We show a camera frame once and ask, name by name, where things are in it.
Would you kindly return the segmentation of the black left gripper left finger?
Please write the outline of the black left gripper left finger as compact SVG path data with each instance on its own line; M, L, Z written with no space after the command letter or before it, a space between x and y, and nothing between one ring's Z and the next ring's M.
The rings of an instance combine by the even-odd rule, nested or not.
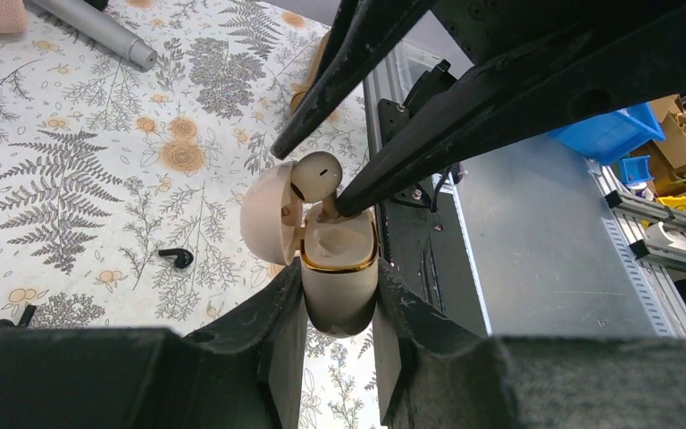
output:
M300 264L186 336L0 328L0 428L295 428Z

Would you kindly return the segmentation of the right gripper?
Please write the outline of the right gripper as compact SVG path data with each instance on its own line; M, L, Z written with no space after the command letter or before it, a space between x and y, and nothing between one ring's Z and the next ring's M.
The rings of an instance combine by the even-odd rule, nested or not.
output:
M438 1L472 67L339 195L358 213L451 164L686 92L686 1Z

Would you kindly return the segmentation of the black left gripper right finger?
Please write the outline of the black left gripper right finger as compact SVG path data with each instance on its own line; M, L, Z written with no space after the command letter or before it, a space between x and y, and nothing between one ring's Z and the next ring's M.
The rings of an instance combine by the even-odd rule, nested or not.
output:
M390 428L686 428L686 341L482 338L388 263L372 333Z

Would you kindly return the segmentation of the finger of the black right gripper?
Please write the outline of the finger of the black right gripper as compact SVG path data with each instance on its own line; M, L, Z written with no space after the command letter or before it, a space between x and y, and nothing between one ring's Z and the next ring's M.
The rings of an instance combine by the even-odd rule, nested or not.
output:
M271 152L289 156L402 40L433 1L342 1L317 74Z

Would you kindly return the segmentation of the beige earbuds charging case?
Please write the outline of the beige earbuds charging case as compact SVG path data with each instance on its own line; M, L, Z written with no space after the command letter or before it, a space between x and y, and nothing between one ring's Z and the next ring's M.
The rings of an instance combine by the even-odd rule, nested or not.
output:
M322 203L300 200L290 187L297 161L264 171L244 197L240 233L250 252L276 265L298 262L308 318L335 338L370 323L377 288L378 246L372 213L329 218Z

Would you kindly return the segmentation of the beige earbud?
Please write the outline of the beige earbud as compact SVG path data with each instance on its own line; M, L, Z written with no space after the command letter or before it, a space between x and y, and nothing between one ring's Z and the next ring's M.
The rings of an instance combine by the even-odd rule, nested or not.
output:
M290 187L305 203L322 203L322 212L329 218L339 218L336 208L337 191L342 182L342 167L331 153L317 151L294 163Z

